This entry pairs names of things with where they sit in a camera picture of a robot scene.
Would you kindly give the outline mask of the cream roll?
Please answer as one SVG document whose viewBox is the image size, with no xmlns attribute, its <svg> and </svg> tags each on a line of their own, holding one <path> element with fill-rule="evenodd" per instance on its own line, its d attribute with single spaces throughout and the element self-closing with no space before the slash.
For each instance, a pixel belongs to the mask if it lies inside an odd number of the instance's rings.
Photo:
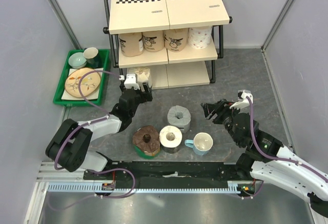
<svg viewBox="0 0 328 224">
<path fill-rule="evenodd" d="M 152 75 L 151 69 L 148 67 L 134 67 L 128 68 L 127 73 L 136 74 L 137 83 L 139 84 L 142 91 L 144 91 L 143 83 L 147 83 L 149 88 L 152 87 Z"/>
</svg>

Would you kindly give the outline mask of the grey paper roll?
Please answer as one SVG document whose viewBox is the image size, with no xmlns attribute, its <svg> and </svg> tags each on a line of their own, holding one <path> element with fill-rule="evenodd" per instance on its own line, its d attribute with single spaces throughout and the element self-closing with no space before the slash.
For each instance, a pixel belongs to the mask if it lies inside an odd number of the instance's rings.
<svg viewBox="0 0 328 224">
<path fill-rule="evenodd" d="M 182 106 L 172 106 L 167 114 L 168 124 L 177 127 L 182 133 L 187 133 L 190 129 L 191 114 L 189 110 Z"/>
</svg>

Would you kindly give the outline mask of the tan roll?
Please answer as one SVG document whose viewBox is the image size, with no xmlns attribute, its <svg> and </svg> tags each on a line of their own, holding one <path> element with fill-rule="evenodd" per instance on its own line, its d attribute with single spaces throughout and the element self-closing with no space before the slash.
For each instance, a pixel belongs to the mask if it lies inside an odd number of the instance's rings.
<svg viewBox="0 0 328 224">
<path fill-rule="evenodd" d="M 188 39 L 188 28 L 170 29 L 164 31 L 165 48 L 172 52 L 182 51 Z"/>
<path fill-rule="evenodd" d="M 120 49 L 124 56 L 134 57 L 141 55 L 144 51 L 142 33 L 124 33 L 119 34 Z"/>
<path fill-rule="evenodd" d="M 149 52 L 158 52 L 165 47 L 163 30 L 142 33 L 144 48 Z"/>
</svg>

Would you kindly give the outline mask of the white paper roll front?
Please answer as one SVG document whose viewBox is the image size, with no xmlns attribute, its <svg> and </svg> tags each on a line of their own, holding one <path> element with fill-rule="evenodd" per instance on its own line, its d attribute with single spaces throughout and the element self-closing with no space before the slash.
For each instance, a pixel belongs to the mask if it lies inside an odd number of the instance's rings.
<svg viewBox="0 0 328 224">
<path fill-rule="evenodd" d="M 177 153 L 182 141 L 182 132 L 175 126 L 165 126 L 159 133 L 159 140 L 165 152 Z"/>
</svg>

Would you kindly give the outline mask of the white paper roll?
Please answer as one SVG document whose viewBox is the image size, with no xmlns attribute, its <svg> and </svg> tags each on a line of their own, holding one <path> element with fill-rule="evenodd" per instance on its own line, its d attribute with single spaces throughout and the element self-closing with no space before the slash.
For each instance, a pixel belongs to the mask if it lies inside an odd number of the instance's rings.
<svg viewBox="0 0 328 224">
<path fill-rule="evenodd" d="M 212 26 L 192 27 L 188 31 L 188 44 L 194 49 L 204 49 L 210 45 Z"/>
<path fill-rule="evenodd" d="M 159 133 L 159 140 L 165 152 L 177 153 L 182 141 L 182 132 L 175 126 L 165 126 Z"/>
</svg>

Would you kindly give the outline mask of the dark brown roll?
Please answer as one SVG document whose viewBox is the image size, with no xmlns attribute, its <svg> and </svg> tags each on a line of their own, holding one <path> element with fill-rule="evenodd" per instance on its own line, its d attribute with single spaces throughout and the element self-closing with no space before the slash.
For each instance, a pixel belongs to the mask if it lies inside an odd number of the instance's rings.
<svg viewBox="0 0 328 224">
<path fill-rule="evenodd" d="M 160 152 L 159 133 L 153 126 L 138 129 L 132 137 L 134 149 L 139 157 L 151 159 Z"/>
</svg>

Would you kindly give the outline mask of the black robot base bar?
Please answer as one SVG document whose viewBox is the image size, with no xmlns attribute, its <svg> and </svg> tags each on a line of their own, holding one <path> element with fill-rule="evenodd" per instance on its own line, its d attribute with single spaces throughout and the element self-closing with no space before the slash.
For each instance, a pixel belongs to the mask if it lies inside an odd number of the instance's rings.
<svg viewBox="0 0 328 224">
<path fill-rule="evenodd" d="M 138 190 L 225 188 L 230 181 L 254 184 L 250 174 L 237 171 L 234 163 L 148 160 L 111 161 L 105 166 L 105 170 L 116 168 L 131 171 Z"/>
</svg>

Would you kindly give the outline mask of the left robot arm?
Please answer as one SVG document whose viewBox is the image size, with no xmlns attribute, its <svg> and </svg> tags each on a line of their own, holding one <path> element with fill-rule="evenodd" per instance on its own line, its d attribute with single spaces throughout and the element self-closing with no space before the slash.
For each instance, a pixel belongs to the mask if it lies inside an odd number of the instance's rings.
<svg viewBox="0 0 328 224">
<path fill-rule="evenodd" d="M 131 124 L 138 106 L 153 100 L 148 83 L 142 84 L 144 90 L 120 87 L 122 94 L 118 103 L 105 116 L 81 122 L 70 118 L 64 120 L 48 144 L 46 156 L 57 166 L 69 172 L 76 171 L 85 161 L 91 141 L 124 131 Z"/>
</svg>

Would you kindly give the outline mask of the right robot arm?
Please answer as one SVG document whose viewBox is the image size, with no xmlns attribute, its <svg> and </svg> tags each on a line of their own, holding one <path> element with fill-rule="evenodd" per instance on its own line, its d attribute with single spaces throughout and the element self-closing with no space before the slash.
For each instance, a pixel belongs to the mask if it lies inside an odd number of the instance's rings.
<svg viewBox="0 0 328 224">
<path fill-rule="evenodd" d="M 254 120 L 253 103 L 248 98 L 249 113 L 241 113 L 239 103 L 226 99 L 202 103 L 206 119 L 223 125 L 234 143 L 244 148 L 235 166 L 235 175 L 268 182 L 300 197 L 312 210 L 327 217 L 327 173 L 324 173 L 285 146 L 272 135 L 261 131 Z"/>
</svg>

